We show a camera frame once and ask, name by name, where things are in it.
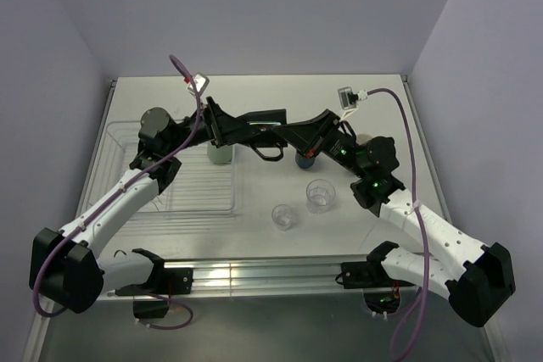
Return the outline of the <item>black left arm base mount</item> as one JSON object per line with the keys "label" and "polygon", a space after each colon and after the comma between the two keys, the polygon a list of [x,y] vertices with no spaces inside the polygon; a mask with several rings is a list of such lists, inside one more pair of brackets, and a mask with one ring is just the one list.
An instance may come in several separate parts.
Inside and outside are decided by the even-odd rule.
{"label": "black left arm base mount", "polygon": [[[149,329],[173,331],[189,326],[194,312],[178,296],[190,294],[193,285],[192,268],[164,268],[152,273],[150,281],[115,289],[118,297],[132,297],[132,313],[137,322]],[[175,307],[188,313],[187,319],[174,326],[158,324]]]}

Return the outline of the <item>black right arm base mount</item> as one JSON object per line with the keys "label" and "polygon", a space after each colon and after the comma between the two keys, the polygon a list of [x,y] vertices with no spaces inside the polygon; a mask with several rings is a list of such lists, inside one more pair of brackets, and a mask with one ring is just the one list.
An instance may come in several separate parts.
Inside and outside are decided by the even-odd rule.
{"label": "black right arm base mount", "polygon": [[413,287],[410,282],[389,277],[381,264],[371,261],[342,263],[335,281],[347,290]]}

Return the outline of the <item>light green plastic cup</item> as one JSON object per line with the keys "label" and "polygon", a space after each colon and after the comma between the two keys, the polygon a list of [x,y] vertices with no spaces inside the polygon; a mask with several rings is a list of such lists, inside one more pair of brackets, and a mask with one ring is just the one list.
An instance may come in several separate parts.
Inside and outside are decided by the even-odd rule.
{"label": "light green plastic cup", "polygon": [[231,163],[233,157],[233,147],[223,146],[218,148],[209,143],[207,145],[207,157],[212,164],[223,165]]}

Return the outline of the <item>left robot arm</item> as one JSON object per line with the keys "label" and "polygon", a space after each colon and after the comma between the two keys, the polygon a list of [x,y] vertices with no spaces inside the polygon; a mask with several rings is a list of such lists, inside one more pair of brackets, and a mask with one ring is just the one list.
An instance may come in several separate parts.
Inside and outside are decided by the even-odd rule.
{"label": "left robot arm", "polygon": [[209,98],[180,122],[163,108],[151,108],[140,119],[137,154],[117,184],[89,210],[54,231],[42,229],[31,250],[29,286],[35,311],[54,318],[67,310],[80,314],[104,292],[135,287],[157,293],[165,285],[165,261],[137,248],[112,262],[99,257],[120,228],[155,200],[175,180],[182,163],[177,155],[213,142],[283,149],[275,132],[286,125],[285,109],[253,111],[234,117]]}

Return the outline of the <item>black mug cream interior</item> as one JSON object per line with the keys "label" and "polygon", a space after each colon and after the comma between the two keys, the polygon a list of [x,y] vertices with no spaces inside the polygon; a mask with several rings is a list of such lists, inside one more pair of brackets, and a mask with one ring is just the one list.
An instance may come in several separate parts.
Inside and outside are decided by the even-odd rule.
{"label": "black mug cream interior", "polygon": [[[287,143],[272,131],[277,125],[251,125],[251,128],[257,130],[248,142],[246,147],[251,148],[261,159],[267,162],[277,162],[284,157],[284,149]],[[277,155],[265,154],[266,149],[277,149]]]}

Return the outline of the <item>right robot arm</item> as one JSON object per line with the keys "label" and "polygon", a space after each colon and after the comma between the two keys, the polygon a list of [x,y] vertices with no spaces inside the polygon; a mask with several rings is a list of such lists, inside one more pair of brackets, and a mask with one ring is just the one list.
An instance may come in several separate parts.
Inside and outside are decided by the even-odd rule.
{"label": "right robot arm", "polygon": [[330,110],[294,123],[280,110],[271,132],[280,148],[292,146],[306,159],[323,153],[356,175],[350,186],[356,202],[420,240],[423,255],[393,242],[370,252],[367,275],[374,284],[383,286],[395,279],[426,287],[476,327],[484,326],[515,293],[512,257],[503,245],[489,245],[460,231],[419,203],[415,192],[394,177],[400,163],[392,137],[358,142],[352,127]]}

